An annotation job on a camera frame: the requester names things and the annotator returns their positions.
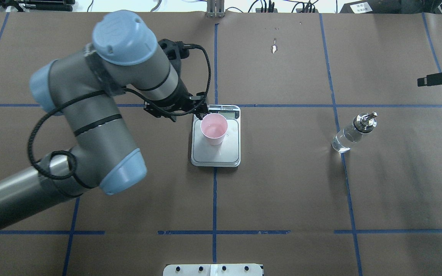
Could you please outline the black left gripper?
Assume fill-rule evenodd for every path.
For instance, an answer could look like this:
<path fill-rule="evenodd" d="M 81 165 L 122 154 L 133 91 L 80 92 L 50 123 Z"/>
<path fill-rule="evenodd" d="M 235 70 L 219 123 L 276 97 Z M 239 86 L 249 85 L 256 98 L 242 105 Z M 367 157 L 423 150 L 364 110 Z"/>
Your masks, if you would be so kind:
<path fill-rule="evenodd" d="M 208 114 L 207 96 L 208 89 L 193 95 L 184 86 L 180 86 L 163 100 L 146 99 L 143 110 L 156 118 L 165 117 L 173 122 L 176 122 L 177 117 L 186 115 L 194 115 L 202 120 Z"/>

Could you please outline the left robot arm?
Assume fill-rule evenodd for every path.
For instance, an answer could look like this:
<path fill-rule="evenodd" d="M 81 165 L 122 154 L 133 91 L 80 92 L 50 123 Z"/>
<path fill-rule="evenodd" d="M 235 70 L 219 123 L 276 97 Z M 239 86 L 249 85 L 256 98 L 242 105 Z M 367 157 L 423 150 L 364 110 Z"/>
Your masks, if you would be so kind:
<path fill-rule="evenodd" d="M 118 10 L 103 13 L 81 51 L 35 72 L 30 89 L 46 115 L 28 138 L 31 167 L 0 181 L 0 230 L 95 187 L 113 195 L 140 182 L 145 161 L 113 98 L 130 92 L 154 117 L 205 120 L 209 90 L 193 95 L 181 79 L 181 59 L 193 49 L 205 57 L 209 84 L 207 50 L 158 40 L 140 14 Z M 53 115 L 65 116 L 77 144 L 35 159 L 35 136 Z"/>

